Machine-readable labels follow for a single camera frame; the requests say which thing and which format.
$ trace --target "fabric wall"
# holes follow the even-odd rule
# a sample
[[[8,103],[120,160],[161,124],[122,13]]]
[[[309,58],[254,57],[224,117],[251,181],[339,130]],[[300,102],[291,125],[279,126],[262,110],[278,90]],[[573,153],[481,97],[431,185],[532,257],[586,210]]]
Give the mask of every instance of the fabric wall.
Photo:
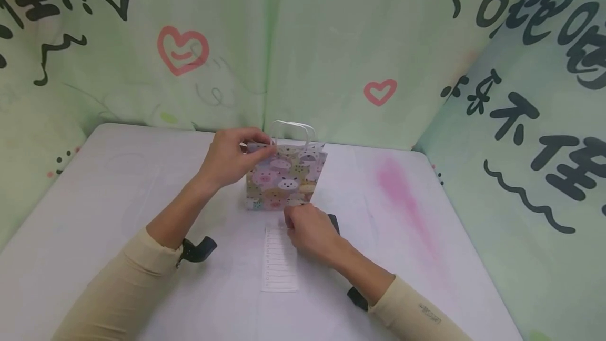
[[[0,0],[0,250],[102,122],[262,126],[271,5]]]
[[[320,140],[410,149],[499,23],[482,0],[280,0],[266,123]],[[496,3],[481,15],[491,19]]]
[[[606,334],[605,5],[510,0],[415,148],[527,340]]]
[[[410,148],[489,41],[480,1],[0,0],[0,249],[102,122]]]

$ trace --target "white table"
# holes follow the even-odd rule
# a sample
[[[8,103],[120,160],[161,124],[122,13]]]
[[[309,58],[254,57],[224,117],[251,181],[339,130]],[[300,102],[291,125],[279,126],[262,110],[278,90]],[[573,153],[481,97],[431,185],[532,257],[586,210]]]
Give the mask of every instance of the white table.
[[[98,127],[0,254],[0,339],[48,340],[93,276],[199,169],[212,133]],[[430,163],[414,152],[330,145],[312,202],[361,252],[478,341],[522,340]],[[335,272],[298,258],[299,292],[262,293],[264,229],[244,180],[221,190],[188,234],[219,247],[184,262],[142,340],[379,340]]]

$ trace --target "beige sleeve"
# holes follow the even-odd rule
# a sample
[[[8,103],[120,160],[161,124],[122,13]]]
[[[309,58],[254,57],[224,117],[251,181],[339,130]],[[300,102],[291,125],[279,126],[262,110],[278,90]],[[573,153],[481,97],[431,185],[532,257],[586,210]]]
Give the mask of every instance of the beige sleeve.
[[[374,313],[400,340],[471,341],[441,310],[398,276],[368,312]]]
[[[182,252],[160,246],[141,229],[84,289],[53,341],[135,338]]]

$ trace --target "heart drawing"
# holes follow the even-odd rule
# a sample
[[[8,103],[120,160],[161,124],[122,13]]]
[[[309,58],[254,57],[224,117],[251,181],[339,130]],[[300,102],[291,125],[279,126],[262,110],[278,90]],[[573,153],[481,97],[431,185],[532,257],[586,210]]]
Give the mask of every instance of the heart drawing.
[[[369,82],[368,85],[364,86],[364,96],[369,102],[380,107],[393,96],[393,94],[396,92],[396,87],[398,87],[398,82],[394,81],[394,79],[387,79],[381,83]],[[386,88],[388,88],[388,90],[383,97],[377,97],[375,92],[372,91],[372,89],[375,89],[382,92]]]
[[[170,58],[168,58],[166,49],[164,49],[164,38],[166,38],[169,35],[174,39],[175,45],[177,47],[184,47],[190,39],[195,39],[196,41],[200,42],[200,45],[202,45],[202,53],[200,53],[200,56],[198,56],[192,62],[186,63],[185,65],[183,65],[181,67],[175,66],[175,63],[173,63],[173,61]],[[162,57],[162,61],[164,61],[165,65],[168,66],[168,69],[173,74],[175,74],[176,77],[178,77],[181,74],[187,73],[188,71],[191,71],[193,69],[197,69],[198,67],[204,65],[204,62],[206,62],[206,59],[208,58],[208,54],[210,53],[210,49],[208,47],[208,41],[207,41],[206,37],[204,37],[203,34],[201,34],[200,32],[197,32],[197,31],[186,31],[185,33],[181,34],[179,32],[179,30],[177,30],[174,26],[170,26],[170,25],[163,27],[162,31],[160,31],[160,34],[158,35],[157,46],[158,46],[158,53],[160,53],[160,57]],[[175,51],[172,51],[170,53],[170,56],[173,59],[175,59],[176,61],[183,61],[184,59],[191,58],[193,56],[193,53],[191,51],[187,51],[186,53],[179,54],[179,53],[176,53]]]

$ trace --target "white rope handle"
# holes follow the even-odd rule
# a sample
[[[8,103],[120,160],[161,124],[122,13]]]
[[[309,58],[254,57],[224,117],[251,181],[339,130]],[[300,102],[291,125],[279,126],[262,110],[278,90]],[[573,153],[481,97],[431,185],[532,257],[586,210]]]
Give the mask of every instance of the white rope handle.
[[[305,150],[307,150],[307,146],[309,146],[309,142],[310,142],[310,136],[309,136],[310,130],[314,134],[313,138],[316,138],[316,130],[311,125],[307,125],[307,124],[303,124],[303,123],[285,122],[285,121],[282,121],[282,120],[276,120],[276,121],[271,122],[271,125],[269,126],[269,137],[271,138],[271,142],[275,143],[276,145],[278,145],[278,139],[274,138],[274,125],[276,123],[302,127],[305,130],[305,134],[306,134]]]

